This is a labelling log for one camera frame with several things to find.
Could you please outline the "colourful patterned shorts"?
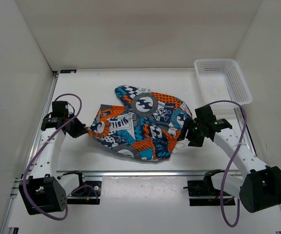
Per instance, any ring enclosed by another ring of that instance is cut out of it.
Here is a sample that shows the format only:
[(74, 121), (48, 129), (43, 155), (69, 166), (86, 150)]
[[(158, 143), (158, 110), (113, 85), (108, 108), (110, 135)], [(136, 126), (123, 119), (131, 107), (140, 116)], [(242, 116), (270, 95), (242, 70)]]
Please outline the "colourful patterned shorts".
[(119, 154), (145, 161), (169, 159), (192, 112), (177, 97), (121, 85), (122, 105), (100, 105), (87, 127), (89, 136)]

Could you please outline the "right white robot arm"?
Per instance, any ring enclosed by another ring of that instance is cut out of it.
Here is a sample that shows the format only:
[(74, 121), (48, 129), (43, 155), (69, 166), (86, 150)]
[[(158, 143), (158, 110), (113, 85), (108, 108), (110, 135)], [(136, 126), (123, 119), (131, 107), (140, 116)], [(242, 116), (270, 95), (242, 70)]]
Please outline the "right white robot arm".
[(270, 167), (257, 158), (226, 119), (217, 119), (210, 106), (196, 109), (196, 118), (184, 121), (179, 140), (187, 139), (189, 146), (202, 147), (209, 138), (219, 146), (242, 177), (224, 175), (226, 170), (215, 169), (205, 173), (203, 189), (209, 195), (219, 190), (238, 198), (244, 208), (255, 213), (281, 204), (281, 169)]

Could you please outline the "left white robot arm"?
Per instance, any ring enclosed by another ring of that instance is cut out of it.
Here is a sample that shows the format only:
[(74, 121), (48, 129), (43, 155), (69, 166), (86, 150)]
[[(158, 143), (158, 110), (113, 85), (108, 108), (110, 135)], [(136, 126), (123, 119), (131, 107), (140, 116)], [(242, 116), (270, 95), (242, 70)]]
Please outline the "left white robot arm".
[(78, 138), (87, 133), (86, 125), (69, 111), (67, 101), (53, 101), (52, 111), (41, 124), (41, 139), (37, 158), (19, 184), (19, 192), (28, 214), (62, 212), (67, 207), (67, 197), (85, 193), (87, 184), (81, 171), (59, 175), (57, 163), (66, 135)]

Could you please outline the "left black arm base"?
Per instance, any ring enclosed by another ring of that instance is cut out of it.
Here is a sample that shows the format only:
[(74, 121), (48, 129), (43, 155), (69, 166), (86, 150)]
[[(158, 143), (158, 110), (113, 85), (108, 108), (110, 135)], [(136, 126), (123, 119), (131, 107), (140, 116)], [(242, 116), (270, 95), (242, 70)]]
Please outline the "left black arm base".
[(81, 189), (72, 192), (67, 203), (76, 205), (99, 205), (101, 197), (102, 181), (87, 180), (82, 171), (70, 171), (63, 174), (66, 175), (78, 175), (79, 187)]

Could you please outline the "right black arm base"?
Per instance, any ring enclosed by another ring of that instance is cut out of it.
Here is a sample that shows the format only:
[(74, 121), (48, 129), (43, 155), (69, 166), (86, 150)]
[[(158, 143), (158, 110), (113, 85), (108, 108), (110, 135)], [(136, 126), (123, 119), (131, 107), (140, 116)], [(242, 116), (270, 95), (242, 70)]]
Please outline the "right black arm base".
[(218, 174), (222, 176), (224, 170), (216, 169), (206, 172), (202, 180), (188, 180), (187, 186), (183, 187), (188, 191), (189, 205), (191, 207), (220, 206), (220, 188), (215, 189), (211, 178)]

